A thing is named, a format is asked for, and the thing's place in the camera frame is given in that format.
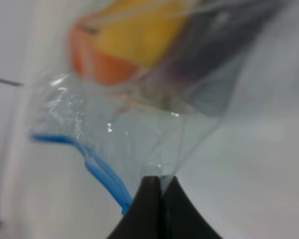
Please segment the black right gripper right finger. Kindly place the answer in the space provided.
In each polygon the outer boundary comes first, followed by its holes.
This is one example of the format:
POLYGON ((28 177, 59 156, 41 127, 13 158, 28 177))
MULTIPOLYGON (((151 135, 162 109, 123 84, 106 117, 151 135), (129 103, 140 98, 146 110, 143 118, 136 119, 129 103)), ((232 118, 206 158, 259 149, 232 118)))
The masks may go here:
POLYGON ((161 199, 162 239, 221 239, 189 200, 174 177, 161 199))

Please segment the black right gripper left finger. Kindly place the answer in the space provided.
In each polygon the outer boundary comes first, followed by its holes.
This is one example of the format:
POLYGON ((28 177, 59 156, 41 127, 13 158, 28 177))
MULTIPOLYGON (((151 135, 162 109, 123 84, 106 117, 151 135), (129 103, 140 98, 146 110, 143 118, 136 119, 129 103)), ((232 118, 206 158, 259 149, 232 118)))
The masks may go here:
POLYGON ((108 236, 109 239, 158 239, 160 178, 146 176, 127 213, 108 236))

